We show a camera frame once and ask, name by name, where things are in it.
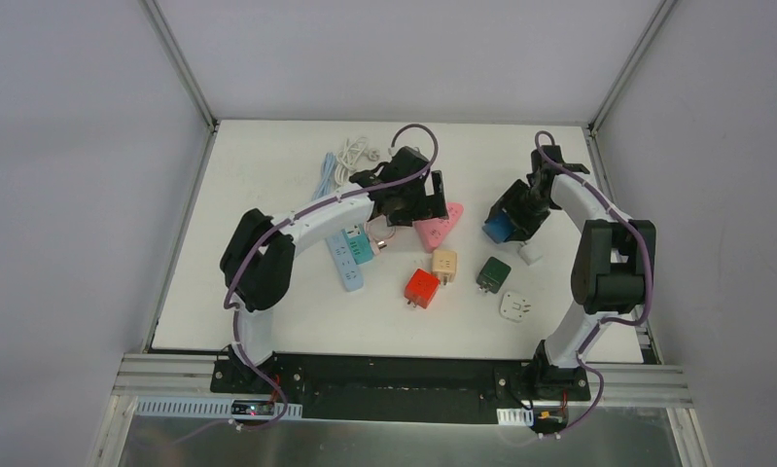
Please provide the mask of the blue cube socket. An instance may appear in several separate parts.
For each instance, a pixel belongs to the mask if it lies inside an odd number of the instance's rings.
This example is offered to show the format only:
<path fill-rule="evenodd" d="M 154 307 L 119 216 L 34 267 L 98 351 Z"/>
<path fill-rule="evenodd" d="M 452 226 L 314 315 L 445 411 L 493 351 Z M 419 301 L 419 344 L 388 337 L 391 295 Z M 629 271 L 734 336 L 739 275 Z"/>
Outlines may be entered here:
<path fill-rule="evenodd" d="M 485 220 L 482 231 L 494 243 L 515 241 L 516 225 L 505 211 L 491 213 Z"/>

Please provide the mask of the white usb charger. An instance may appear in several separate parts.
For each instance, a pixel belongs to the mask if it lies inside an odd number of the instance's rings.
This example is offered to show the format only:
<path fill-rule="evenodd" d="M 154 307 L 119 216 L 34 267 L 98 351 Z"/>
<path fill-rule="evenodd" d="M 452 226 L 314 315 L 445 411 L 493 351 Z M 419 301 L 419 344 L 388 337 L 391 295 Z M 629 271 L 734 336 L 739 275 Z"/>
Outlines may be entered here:
<path fill-rule="evenodd" d="M 517 250 L 517 254 L 528 266 L 538 264 L 544 257 L 540 247 L 529 242 L 522 242 Z"/>

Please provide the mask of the pink triangular block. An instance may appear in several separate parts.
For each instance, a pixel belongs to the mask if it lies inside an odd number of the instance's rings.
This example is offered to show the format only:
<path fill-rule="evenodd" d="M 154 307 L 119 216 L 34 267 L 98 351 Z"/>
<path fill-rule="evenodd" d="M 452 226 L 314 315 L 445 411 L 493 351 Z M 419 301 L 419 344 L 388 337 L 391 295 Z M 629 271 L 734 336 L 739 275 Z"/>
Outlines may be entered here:
<path fill-rule="evenodd" d="M 413 224 L 423 249 L 428 253 L 432 253 L 443 244 L 464 213 L 464 206 L 458 202 L 448 202 L 446 209 L 447 216 L 445 218 L 432 218 Z"/>

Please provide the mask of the green patterned cube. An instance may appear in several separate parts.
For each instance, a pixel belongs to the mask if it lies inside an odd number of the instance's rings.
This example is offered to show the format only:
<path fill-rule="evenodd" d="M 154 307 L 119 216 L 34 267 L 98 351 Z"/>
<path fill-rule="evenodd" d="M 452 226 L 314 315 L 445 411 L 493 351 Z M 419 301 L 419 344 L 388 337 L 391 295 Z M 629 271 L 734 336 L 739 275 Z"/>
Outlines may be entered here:
<path fill-rule="evenodd" d="M 484 293 L 497 294 L 511 271 L 510 265 L 494 256 L 490 256 L 477 275 L 477 286 Z"/>

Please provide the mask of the beige cube adapter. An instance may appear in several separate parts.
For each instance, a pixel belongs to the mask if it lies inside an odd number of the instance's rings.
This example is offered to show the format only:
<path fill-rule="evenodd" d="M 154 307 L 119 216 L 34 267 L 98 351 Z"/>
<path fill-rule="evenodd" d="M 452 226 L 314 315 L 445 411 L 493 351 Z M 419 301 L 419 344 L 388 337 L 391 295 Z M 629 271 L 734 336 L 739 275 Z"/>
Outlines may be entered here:
<path fill-rule="evenodd" d="M 457 272 L 458 255 L 455 251 L 435 249 L 432 253 L 431 273 L 441 285 L 453 282 Z"/>

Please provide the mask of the red cube adapter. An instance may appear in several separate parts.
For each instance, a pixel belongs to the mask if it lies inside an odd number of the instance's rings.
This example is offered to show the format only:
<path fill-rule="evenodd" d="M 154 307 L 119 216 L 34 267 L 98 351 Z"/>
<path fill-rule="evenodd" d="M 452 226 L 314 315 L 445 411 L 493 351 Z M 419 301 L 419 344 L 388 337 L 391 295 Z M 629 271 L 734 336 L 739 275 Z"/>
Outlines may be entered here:
<path fill-rule="evenodd" d="M 440 281 L 431 273 L 417 269 L 406 284 L 404 297 L 409 305 L 427 308 L 435 297 Z"/>

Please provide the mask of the white travel adapter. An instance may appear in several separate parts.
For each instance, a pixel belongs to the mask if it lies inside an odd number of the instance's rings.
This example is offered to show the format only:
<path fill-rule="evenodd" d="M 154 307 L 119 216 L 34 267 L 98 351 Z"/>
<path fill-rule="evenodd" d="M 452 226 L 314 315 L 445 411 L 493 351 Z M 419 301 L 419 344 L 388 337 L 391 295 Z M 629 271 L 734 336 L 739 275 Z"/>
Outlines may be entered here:
<path fill-rule="evenodd" d="M 499 307 L 499 314 L 506 320 L 520 323 L 529 312 L 531 305 L 521 294 L 507 291 L 503 294 Z"/>

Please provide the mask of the light blue power strip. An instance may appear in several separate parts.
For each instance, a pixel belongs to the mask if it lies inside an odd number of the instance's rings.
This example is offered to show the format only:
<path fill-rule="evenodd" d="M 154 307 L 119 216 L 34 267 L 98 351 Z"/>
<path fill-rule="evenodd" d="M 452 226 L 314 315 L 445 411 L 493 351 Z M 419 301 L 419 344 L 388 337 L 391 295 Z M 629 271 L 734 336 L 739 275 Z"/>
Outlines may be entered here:
<path fill-rule="evenodd" d="M 320 180 L 312 194 L 312 200 L 326 196 L 335 189 L 335 169 L 336 156 L 333 153 L 327 153 L 321 163 Z M 325 241 L 344 289 L 347 292 L 360 290 L 364 286 L 364 278 L 343 232 L 334 233 Z"/>

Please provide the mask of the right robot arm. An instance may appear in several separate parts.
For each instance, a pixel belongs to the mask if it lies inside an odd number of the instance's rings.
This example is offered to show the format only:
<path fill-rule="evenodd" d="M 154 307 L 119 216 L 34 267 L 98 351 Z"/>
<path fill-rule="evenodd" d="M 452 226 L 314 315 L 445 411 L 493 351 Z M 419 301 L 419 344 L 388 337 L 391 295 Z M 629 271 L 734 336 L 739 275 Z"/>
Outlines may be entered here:
<path fill-rule="evenodd" d="M 482 229 L 496 243 L 527 242 L 558 210 L 580 233 L 570 276 L 573 303 L 538 344 L 523 375 L 533 394 L 549 399 L 577 386 L 586 354 L 609 325 L 640 324 L 628 315 L 649 307 L 653 297 L 656 227 L 615 207 L 592 184 L 588 169 L 565 162 L 555 144 L 537 146 L 531 166 L 492 205 Z"/>

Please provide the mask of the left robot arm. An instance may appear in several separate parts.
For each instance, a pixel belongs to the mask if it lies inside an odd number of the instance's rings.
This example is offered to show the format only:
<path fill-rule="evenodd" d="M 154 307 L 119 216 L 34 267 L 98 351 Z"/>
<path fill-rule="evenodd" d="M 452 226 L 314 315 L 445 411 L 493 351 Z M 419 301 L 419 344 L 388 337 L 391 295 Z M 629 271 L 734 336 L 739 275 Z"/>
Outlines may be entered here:
<path fill-rule="evenodd" d="M 446 217 L 441 172 L 433 168 L 437 158 L 403 146 L 390 161 L 352 174 L 335 191 L 281 219 L 258 208 L 247 211 L 220 261 L 228 286 L 224 307 L 236 319 L 273 307 L 289 290 L 298 254 L 356 224 L 384 217 L 390 227 L 410 227 Z"/>

